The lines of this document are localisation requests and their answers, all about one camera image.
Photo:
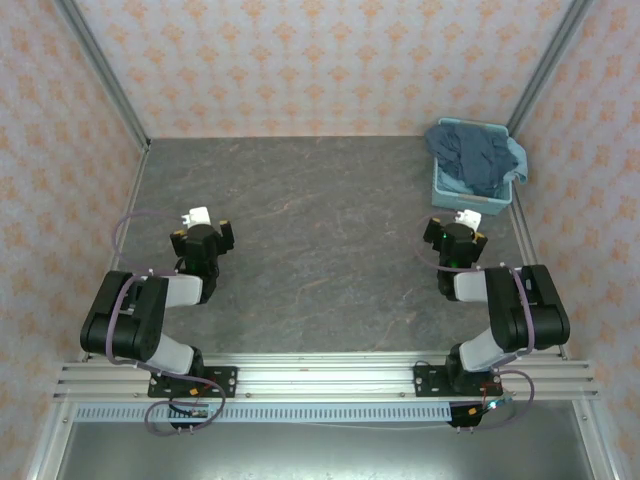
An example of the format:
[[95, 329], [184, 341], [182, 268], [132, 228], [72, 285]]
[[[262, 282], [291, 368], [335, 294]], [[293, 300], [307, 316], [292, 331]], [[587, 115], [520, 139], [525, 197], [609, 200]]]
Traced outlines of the dark blue t-shirt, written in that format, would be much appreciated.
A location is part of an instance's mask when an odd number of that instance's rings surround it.
[[516, 165], [508, 136], [473, 125], [437, 124], [425, 132], [425, 141], [443, 172], [463, 181], [475, 195], [493, 197]]

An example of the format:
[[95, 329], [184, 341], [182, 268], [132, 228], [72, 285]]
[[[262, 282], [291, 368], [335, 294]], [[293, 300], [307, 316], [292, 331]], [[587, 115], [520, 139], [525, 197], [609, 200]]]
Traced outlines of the light blue plastic basket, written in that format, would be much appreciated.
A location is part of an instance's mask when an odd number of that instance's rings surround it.
[[[451, 117], [441, 117], [437, 121], [438, 125], [473, 125], [486, 130], [501, 132], [506, 136], [509, 130], [504, 125], [483, 123], [472, 120], [462, 120]], [[509, 207], [513, 200], [513, 183], [502, 184], [493, 197], [484, 197], [474, 194], [459, 193], [449, 191], [442, 187], [439, 174], [442, 172], [438, 165], [437, 158], [433, 160], [433, 180], [432, 180], [432, 204], [452, 210], [470, 209], [482, 215], [498, 215], [506, 207]]]

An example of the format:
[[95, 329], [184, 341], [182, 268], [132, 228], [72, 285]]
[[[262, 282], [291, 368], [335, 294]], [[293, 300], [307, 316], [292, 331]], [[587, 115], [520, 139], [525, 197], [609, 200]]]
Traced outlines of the light blue t-shirt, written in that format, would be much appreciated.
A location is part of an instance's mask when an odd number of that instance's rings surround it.
[[[516, 165], [514, 169], [504, 175], [503, 185], [507, 186], [514, 180], [518, 180], [520, 184], [525, 184], [528, 181], [528, 160], [526, 151], [510, 136], [507, 137], [507, 148], [511, 155], [516, 159]], [[439, 167], [437, 167], [436, 170], [436, 185], [439, 189], [460, 194], [475, 195], [475, 192], [463, 181], [451, 177], [447, 173], [443, 172]]]

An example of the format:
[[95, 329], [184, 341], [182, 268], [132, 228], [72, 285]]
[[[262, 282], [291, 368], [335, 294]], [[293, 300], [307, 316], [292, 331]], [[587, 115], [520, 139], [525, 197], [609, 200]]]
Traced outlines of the grey metal sheet panel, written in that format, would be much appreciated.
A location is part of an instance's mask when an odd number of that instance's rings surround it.
[[519, 425], [218, 424], [156, 438], [137, 424], [75, 424], [38, 480], [595, 480], [574, 418], [537, 407]]

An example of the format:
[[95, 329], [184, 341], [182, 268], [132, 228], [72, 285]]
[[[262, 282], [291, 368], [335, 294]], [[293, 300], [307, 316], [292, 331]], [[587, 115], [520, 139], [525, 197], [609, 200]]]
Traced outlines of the aluminium table edge rail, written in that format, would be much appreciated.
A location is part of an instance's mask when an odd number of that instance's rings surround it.
[[[523, 263], [525, 265], [540, 264], [539, 255], [536, 252], [526, 215], [517, 194], [514, 195], [510, 206], [510, 218]], [[568, 353], [563, 345], [552, 346], [546, 350], [536, 350], [535, 353], [555, 355], [561, 361], [569, 360]]]
[[[136, 171], [134, 184], [130, 191], [128, 203], [126, 205], [124, 213], [122, 213], [121, 216], [126, 216], [127, 214], [135, 210], [135, 203], [136, 203], [136, 199], [137, 199], [139, 189], [142, 183], [142, 179], [144, 176], [144, 170], [149, 158], [149, 153], [150, 153], [150, 146], [147, 146], [145, 149], [143, 149], [143, 153], [140, 158], [138, 169]], [[119, 230], [118, 230], [119, 233], [116, 233], [116, 240], [117, 240], [116, 246], [119, 249], [121, 249], [124, 245], [127, 230], [128, 230], [128, 224], [129, 224], [129, 220], [125, 220], [125, 223], [121, 227], [119, 227]], [[119, 257], [116, 253], [113, 253], [110, 259], [110, 263], [108, 264], [107, 271], [117, 268], [118, 264], [119, 264]], [[90, 354], [84, 352], [83, 350], [80, 350], [77, 360], [81, 363], [86, 363], [90, 358], [91, 358]]]

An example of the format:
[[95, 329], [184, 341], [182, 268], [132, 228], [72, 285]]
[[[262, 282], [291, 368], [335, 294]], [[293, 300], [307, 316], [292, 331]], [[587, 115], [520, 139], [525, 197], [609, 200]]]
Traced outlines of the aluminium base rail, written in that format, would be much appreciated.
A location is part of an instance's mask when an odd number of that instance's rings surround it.
[[[208, 355], [213, 366], [239, 370], [238, 402], [377, 402], [414, 401], [412, 369], [425, 362], [441, 365], [445, 354], [428, 352], [347, 352]], [[594, 368], [585, 360], [567, 360], [559, 349], [533, 353], [512, 364], [505, 387], [523, 401], [598, 400], [603, 392]], [[147, 400], [149, 376], [104, 358], [63, 365], [53, 397], [57, 401]]]

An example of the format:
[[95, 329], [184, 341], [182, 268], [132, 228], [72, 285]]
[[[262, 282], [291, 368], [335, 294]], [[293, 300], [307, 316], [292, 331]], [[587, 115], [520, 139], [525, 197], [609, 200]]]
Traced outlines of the aluminium frame post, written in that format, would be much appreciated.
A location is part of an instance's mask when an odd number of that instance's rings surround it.
[[147, 151], [151, 139], [146, 134], [121, 82], [118, 80], [78, 3], [76, 0], [52, 1], [76, 37], [81, 50], [93, 67], [106, 94], [118, 110], [128, 132], [138, 146], [141, 147], [143, 151]]
[[511, 134], [516, 135], [522, 129], [526, 118], [534, 108], [535, 102], [593, 2], [594, 0], [571, 0], [569, 8], [555, 30], [506, 124]]

